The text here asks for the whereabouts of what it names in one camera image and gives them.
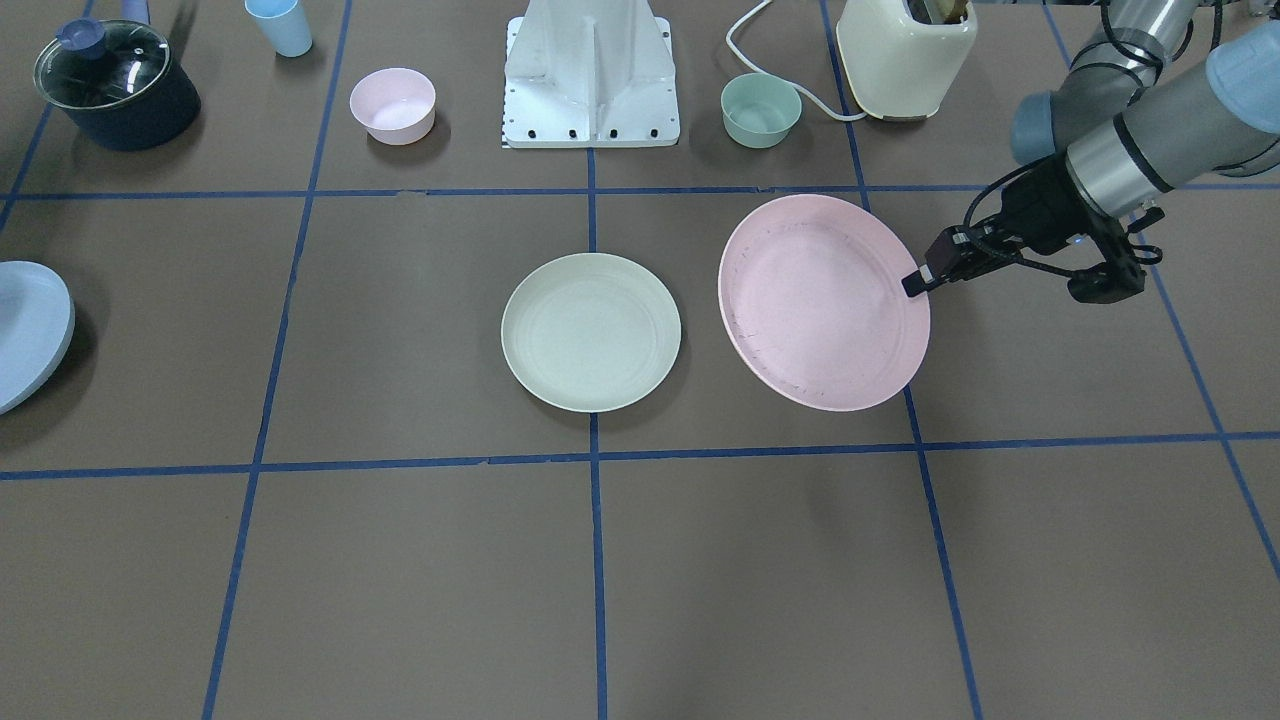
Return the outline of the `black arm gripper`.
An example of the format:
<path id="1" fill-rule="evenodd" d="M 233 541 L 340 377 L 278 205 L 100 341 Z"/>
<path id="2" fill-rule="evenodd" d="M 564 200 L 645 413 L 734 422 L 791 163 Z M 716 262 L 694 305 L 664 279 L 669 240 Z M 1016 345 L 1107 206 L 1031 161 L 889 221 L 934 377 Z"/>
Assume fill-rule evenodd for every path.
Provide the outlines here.
<path id="1" fill-rule="evenodd" d="M 974 279 L 1009 265 L 1027 266 L 1069 279 L 1073 272 L 1032 261 L 1020 254 L 1057 252 L 1094 223 L 1112 220 L 1084 200 L 1065 155 L 1020 167 L 997 179 L 970 202 L 963 222 L 941 231 L 925 252 L 925 268 L 901 279 L 915 299 L 933 286 Z"/>

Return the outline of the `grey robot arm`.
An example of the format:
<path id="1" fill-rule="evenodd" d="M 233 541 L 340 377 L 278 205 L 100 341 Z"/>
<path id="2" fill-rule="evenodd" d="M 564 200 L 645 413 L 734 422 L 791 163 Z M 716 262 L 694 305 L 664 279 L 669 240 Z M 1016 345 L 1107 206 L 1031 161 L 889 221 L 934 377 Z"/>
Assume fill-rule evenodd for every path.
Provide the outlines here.
<path id="1" fill-rule="evenodd" d="M 1000 209 L 943 229 L 902 278 L 914 299 L 1024 266 L 1060 275 L 1082 304 L 1139 293 L 1162 251 L 1132 242 L 1160 196 L 1207 173 L 1277 167 L 1277 15 L 1216 42 L 1165 79 L 1190 36 L 1193 1 L 1102 1 L 1101 24 L 1053 92 L 1033 94 L 1011 129 L 1018 168 L 988 186 Z"/>

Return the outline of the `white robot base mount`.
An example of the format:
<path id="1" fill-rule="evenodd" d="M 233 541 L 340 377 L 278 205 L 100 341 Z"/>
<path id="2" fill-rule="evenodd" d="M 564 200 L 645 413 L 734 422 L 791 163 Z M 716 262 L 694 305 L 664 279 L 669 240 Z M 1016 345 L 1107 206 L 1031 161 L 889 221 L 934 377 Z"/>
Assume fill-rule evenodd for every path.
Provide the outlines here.
<path id="1" fill-rule="evenodd" d="M 531 1 L 504 40 L 504 147 L 678 142 L 672 28 L 650 3 Z"/>

